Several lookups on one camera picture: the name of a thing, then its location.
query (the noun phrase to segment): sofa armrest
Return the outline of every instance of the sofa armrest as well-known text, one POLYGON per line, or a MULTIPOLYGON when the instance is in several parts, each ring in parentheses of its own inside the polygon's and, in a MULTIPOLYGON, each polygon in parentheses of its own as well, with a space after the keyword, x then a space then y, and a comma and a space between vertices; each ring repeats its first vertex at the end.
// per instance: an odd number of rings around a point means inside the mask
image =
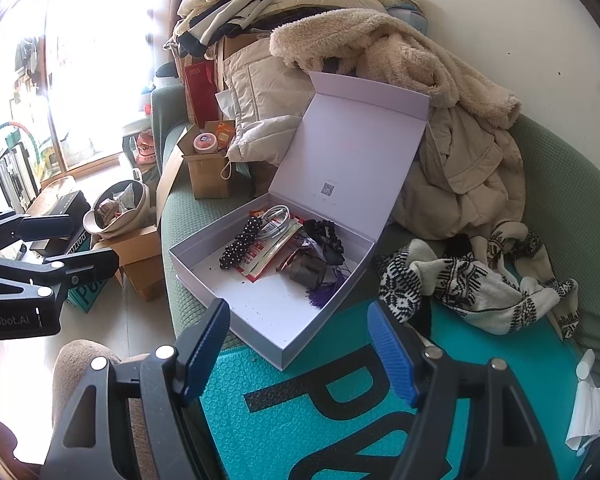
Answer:
MULTIPOLYGON (((524 160, 523 222, 540 235, 558 280, 578 282, 582 351, 600 357, 600 170, 540 124, 520 115, 511 127, 524 160)), ((592 374, 600 387, 600 358, 592 374)))
POLYGON ((151 128, 154 132, 155 154, 158 170, 162 174, 162 156, 168 133, 187 119, 187 102, 184 85, 169 85, 151 93, 151 128))

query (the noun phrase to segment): white wall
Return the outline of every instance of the white wall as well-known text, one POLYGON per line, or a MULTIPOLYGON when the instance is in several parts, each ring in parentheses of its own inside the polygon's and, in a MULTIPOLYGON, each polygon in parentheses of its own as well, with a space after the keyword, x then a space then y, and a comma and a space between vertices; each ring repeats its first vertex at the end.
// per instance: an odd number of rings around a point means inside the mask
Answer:
POLYGON ((600 29, 579 0, 420 0, 428 36, 600 169, 600 29))

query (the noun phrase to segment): teal mat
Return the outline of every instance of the teal mat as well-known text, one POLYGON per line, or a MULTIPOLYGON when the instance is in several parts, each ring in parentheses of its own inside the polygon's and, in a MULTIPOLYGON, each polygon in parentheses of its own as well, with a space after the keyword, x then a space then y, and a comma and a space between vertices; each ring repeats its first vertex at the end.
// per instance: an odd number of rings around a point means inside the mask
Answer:
MULTIPOLYGON (((393 466, 413 410, 388 389, 370 346, 367 306, 333 316, 284 372, 247 346, 221 353, 202 406, 231 480, 358 480, 393 466)), ((564 439, 576 357, 549 322, 492 336, 443 307, 434 305, 432 312, 432 339, 453 358, 484 363, 498 356, 509 363, 544 429, 560 479, 573 479, 581 460, 564 439)), ((458 402, 440 478, 457 474, 468 409, 468 400, 458 402)))

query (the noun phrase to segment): white puffer jacket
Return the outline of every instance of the white puffer jacket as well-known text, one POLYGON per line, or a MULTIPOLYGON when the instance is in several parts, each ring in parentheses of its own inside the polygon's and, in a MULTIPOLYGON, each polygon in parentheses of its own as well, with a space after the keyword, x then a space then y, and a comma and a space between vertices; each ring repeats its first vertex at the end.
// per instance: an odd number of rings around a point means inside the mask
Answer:
MULTIPOLYGON (((377 0, 276 0, 260 18, 301 7, 375 9, 377 0)), ((224 61, 224 81, 231 92, 236 136, 227 156, 231 162, 266 160, 278 166, 296 132, 314 87, 309 76, 269 52, 269 38, 239 50, 224 61)))

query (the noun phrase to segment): beige fleece blanket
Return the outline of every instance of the beige fleece blanket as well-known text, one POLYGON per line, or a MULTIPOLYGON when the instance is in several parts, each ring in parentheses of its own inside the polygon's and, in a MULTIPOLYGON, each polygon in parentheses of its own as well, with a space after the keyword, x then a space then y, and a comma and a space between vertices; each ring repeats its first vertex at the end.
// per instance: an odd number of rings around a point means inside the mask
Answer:
POLYGON ((421 92, 431 105, 460 104, 476 117, 508 129, 520 114, 520 100, 410 25, 370 9, 330 10, 273 31, 270 51, 306 72, 340 59, 338 73, 356 72, 421 92))

